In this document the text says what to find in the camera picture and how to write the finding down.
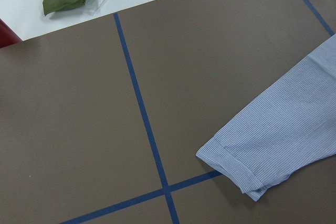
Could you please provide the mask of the red cylinder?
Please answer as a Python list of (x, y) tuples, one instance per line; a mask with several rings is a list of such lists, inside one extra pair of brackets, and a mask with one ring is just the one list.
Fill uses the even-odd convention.
[(4, 48), (22, 40), (2, 21), (0, 20), (0, 48)]

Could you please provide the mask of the light blue striped shirt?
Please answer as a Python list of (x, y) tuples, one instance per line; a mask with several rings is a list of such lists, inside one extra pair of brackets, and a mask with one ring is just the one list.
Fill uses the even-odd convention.
[(196, 153), (258, 201), (296, 170), (335, 154), (335, 37), (251, 101)]

